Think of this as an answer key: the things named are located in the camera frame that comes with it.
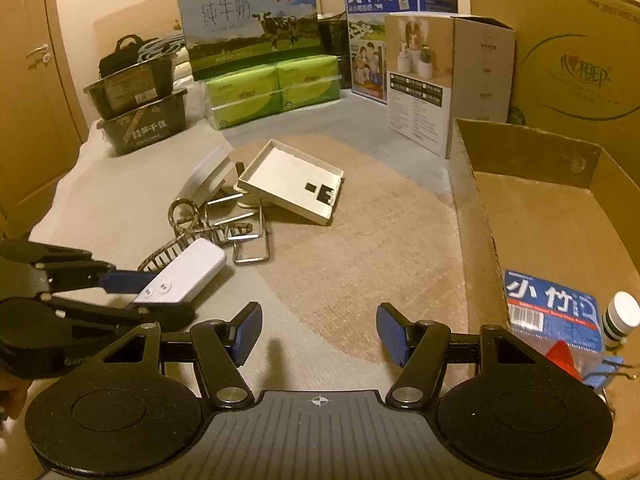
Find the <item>person's left hand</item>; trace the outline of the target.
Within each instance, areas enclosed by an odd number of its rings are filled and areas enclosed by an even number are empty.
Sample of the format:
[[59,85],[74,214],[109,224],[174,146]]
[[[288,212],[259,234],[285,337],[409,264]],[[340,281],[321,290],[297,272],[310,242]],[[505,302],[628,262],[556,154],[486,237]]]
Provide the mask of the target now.
[[0,370],[1,411],[7,418],[20,417],[31,385],[31,379],[14,376],[4,368]]

